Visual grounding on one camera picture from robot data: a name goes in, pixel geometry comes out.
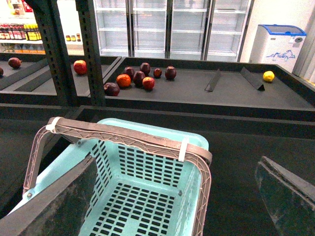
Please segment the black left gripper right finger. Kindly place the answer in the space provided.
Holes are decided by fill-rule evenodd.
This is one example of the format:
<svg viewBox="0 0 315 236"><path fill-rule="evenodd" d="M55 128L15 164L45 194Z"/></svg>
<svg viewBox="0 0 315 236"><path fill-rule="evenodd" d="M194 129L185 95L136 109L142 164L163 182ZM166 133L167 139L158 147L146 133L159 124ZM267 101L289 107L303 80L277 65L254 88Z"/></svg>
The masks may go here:
<svg viewBox="0 0 315 236"><path fill-rule="evenodd" d="M315 187L263 156L255 180L271 220L281 236L315 234Z"/></svg>

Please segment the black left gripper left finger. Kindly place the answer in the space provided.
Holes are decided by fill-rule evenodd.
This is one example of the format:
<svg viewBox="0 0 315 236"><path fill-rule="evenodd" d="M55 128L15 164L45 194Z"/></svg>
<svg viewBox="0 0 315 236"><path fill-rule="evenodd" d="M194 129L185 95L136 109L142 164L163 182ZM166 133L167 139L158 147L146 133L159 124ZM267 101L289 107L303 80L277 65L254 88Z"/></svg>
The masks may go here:
<svg viewBox="0 0 315 236"><path fill-rule="evenodd" d="M77 236L93 195L96 161L89 156L0 221L2 236Z"/></svg>

